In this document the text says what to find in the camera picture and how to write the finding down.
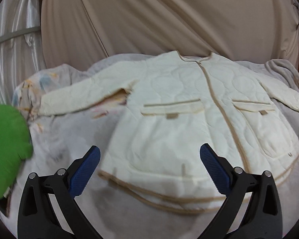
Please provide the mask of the shiny silver curtain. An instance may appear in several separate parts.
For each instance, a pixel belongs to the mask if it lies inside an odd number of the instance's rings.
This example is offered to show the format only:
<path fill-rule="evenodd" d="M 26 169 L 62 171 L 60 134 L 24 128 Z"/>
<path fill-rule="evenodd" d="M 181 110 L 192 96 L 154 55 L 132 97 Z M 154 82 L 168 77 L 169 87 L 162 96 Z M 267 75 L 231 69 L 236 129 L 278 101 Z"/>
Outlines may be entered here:
<path fill-rule="evenodd" d="M 0 104 L 12 102 L 15 88 L 45 69 L 40 0 L 0 3 Z"/>

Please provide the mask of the cream quilted jacket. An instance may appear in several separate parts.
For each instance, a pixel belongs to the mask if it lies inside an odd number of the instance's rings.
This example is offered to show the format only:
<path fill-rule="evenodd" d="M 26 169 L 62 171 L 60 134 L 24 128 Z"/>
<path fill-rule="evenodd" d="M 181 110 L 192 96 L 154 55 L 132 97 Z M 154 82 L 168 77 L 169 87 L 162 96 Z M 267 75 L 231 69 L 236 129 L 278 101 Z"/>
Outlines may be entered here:
<path fill-rule="evenodd" d="M 122 90 L 126 107 L 99 174 L 137 193 L 215 208 L 221 197 L 200 160 L 203 144 L 231 165 L 269 170 L 279 182 L 299 157 L 299 139 L 274 104 L 299 112 L 299 92 L 215 53 L 117 62 L 44 95 L 39 114 L 84 110 Z"/>

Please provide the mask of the green plush pillow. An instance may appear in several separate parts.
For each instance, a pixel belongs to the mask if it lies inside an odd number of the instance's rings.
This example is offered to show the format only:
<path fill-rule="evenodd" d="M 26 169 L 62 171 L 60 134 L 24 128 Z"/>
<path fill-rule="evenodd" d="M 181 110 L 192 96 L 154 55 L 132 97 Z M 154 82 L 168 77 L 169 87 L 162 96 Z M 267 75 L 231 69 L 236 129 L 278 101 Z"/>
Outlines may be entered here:
<path fill-rule="evenodd" d="M 13 106 L 0 105 L 0 199 L 14 184 L 22 161 L 32 153 L 26 120 Z"/>

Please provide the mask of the grey floral fleece blanket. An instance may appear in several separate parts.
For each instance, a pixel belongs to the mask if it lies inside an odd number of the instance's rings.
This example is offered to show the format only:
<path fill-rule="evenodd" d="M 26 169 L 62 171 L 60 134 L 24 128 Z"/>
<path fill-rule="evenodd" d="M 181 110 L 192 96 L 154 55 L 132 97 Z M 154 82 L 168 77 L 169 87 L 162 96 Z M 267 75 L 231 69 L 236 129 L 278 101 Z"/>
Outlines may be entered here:
<path fill-rule="evenodd" d="M 299 138 L 299 112 L 279 101 L 276 106 Z M 53 174 L 69 166 L 92 145 L 106 150 L 124 107 L 119 103 L 105 103 L 101 108 L 101 116 L 94 108 L 65 116 L 38 118 L 30 123 L 33 156 L 22 166 L 12 189 L 9 216 L 0 214 L 4 228 L 13 236 L 17 235 L 19 204 L 29 173 Z M 278 191 L 284 232 L 288 232 L 299 218 L 299 159 Z M 104 238 L 196 238 L 215 214 L 179 215 L 153 208 L 97 174 L 92 176 L 77 202 Z"/>

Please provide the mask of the beige fabric backdrop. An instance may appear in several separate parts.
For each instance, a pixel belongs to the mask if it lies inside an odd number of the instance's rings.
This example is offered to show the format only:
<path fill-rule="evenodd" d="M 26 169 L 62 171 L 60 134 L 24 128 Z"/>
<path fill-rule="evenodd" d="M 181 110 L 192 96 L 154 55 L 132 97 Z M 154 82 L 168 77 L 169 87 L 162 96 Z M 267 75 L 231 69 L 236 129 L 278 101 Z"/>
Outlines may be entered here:
<path fill-rule="evenodd" d="M 293 0 L 42 0 L 46 65 L 84 71 L 121 54 L 218 53 L 233 61 L 299 62 Z"/>

